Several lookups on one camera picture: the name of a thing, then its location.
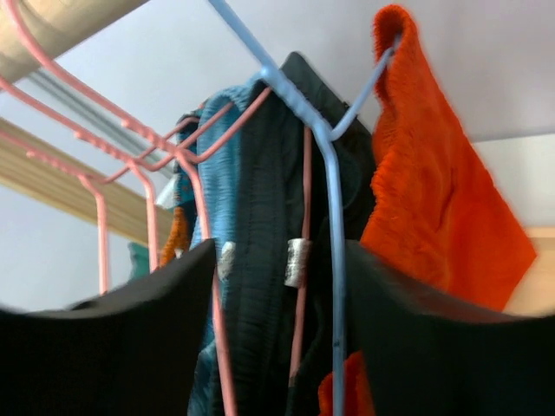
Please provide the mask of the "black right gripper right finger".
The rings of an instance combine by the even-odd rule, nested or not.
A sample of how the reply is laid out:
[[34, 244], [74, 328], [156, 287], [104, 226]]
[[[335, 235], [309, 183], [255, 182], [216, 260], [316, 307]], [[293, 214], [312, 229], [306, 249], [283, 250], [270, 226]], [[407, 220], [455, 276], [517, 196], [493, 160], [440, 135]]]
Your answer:
[[554, 319], [484, 309], [345, 245], [349, 326], [379, 415], [551, 415]]

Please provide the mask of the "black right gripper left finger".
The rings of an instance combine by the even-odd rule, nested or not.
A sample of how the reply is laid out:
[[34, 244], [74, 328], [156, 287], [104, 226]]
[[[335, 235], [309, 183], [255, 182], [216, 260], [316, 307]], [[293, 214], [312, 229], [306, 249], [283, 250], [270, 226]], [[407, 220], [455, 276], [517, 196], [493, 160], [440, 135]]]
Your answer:
[[1, 313], [4, 415], [184, 415], [215, 246], [71, 309]]

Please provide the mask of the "orange shorts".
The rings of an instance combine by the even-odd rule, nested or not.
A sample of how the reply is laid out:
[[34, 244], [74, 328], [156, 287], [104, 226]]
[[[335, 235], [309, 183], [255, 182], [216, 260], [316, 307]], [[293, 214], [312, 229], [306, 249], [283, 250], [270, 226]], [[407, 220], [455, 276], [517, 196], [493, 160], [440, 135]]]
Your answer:
[[[375, 91], [375, 209], [357, 242], [389, 268], [447, 295], [503, 313], [536, 253], [447, 103], [411, 15], [375, 17], [375, 52], [402, 35]], [[344, 363], [349, 415], [379, 415], [362, 351]]]

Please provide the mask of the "patterned colourful shorts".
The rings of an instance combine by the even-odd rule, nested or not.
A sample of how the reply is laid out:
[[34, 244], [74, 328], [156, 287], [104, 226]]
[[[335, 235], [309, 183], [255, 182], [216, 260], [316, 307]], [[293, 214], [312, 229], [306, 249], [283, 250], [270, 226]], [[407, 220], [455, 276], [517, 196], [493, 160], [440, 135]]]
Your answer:
[[[172, 262], [177, 257], [178, 250], [189, 249], [197, 219], [191, 180], [177, 160], [173, 164], [173, 178], [174, 183], [170, 187], [172, 204], [168, 208], [173, 213], [173, 222], [164, 248], [160, 252], [161, 266]], [[129, 280], [147, 276], [150, 273], [148, 248], [136, 243], [130, 243], [128, 248], [132, 266]]]

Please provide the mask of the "dark navy shorts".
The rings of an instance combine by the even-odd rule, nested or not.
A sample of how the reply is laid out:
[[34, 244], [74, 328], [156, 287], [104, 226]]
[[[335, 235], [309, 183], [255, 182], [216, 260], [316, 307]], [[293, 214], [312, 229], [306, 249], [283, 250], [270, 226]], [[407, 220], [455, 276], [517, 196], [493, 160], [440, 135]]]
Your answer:
[[[325, 169], [312, 154], [304, 199], [304, 124], [269, 95], [244, 124], [235, 219], [236, 257], [227, 280], [225, 329], [241, 415], [316, 415], [331, 370], [332, 292]], [[312, 250], [301, 366], [291, 379], [297, 292], [284, 283], [288, 243], [310, 208]]]

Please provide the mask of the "light blue shorts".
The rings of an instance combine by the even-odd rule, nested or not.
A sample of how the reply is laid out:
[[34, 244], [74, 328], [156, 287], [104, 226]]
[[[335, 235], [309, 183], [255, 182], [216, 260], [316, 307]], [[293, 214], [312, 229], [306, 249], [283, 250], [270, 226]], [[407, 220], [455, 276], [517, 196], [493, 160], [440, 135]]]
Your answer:
[[[237, 120], [256, 97], [251, 91], [254, 80], [225, 88], [211, 98], [194, 114], [199, 117], [199, 124], [205, 125], [226, 104], [233, 107], [223, 115], [212, 127], [201, 134], [194, 152], [206, 151], [217, 139]], [[235, 239], [236, 190], [239, 180], [241, 133], [235, 133], [213, 156], [198, 166], [199, 178], [203, 187], [206, 208], [210, 220], [212, 237], [216, 240], [216, 253], [220, 254], [222, 244]], [[196, 206], [193, 202], [193, 191], [190, 180], [175, 167], [179, 174], [179, 196], [177, 200], [183, 204], [187, 222], [194, 227], [191, 246], [201, 241], [199, 220], [196, 218]], [[195, 380], [190, 394], [187, 413], [189, 415], [207, 415], [208, 403], [212, 394], [212, 370], [217, 363], [216, 344], [212, 326], [212, 312], [207, 313], [203, 339], [195, 368]]]

